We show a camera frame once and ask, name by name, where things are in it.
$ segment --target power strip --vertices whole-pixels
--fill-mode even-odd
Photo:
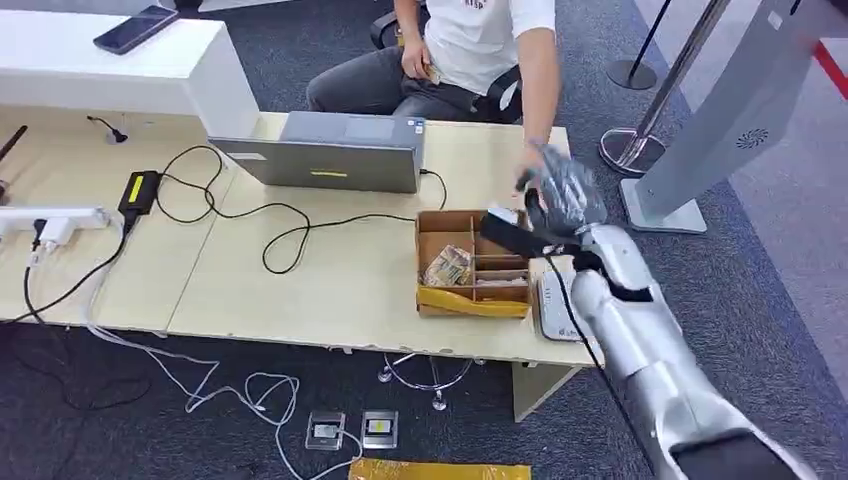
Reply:
[[[67,220],[73,229],[99,229],[109,225],[109,214],[102,207],[0,207],[0,238],[8,232],[33,230],[33,222],[38,219]]]

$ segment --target laptop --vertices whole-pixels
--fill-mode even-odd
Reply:
[[[424,119],[291,112],[278,140],[209,143],[266,185],[416,193]]]

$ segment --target person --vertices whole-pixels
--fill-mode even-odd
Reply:
[[[306,89],[313,111],[492,121],[480,100],[519,66],[524,165],[538,164],[560,95],[554,0],[394,0],[403,46],[377,50],[318,75]]]

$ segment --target desk leg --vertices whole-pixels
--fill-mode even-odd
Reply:
[[[512,364],[512,409],[515,422],[521,422],[533,410],[539,407],[559,387],[565,385],[580,367],[565,365],[538,365],[524,367],[521,363]]]

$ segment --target silver robotic arm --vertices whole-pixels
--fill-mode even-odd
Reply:
[[[590,225],[579,240],[606,275],[577,273],[572,303],[604,352],[606,372],[631,400],[656,476],[815,478],[713,387],[630,236],[616,226]],[[648,295],[622,300],[615,293],[621,289]]]
[[[606,208],[591,170],[550,146],[539,149],[544,164],[525,171],[516,185],[525,191],[532,232],[484,225],[483,234],[490,232],[490,240],[525,256],[574,256],[571,292],[564,291],[560,277],[563,297],[571,299],[603,350],[604,373],[622,386],[631,405],[629,414],[623,406],[622,413],[632,419],[655,475],[816,478],[731,405],[698,367],[633,239],[605,224]]]

